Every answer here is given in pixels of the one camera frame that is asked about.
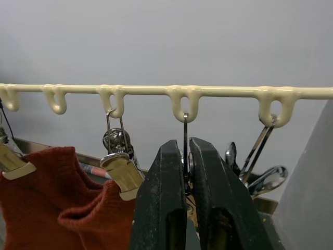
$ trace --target orange knit sweater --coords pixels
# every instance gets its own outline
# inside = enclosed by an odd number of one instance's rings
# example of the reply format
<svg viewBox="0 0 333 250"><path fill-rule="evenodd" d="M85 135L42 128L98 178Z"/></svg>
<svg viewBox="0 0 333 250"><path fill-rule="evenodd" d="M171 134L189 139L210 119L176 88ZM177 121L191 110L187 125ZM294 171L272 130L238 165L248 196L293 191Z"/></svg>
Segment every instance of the orange knit sweater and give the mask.
<svg viewBox="0 0 333 250"><path fill-rule="evenodd" d="M135 201L120 199L115 182L91 181L73 147L25 160L37 170L16 180L0 174L5 250L128 249Z"/></svg>

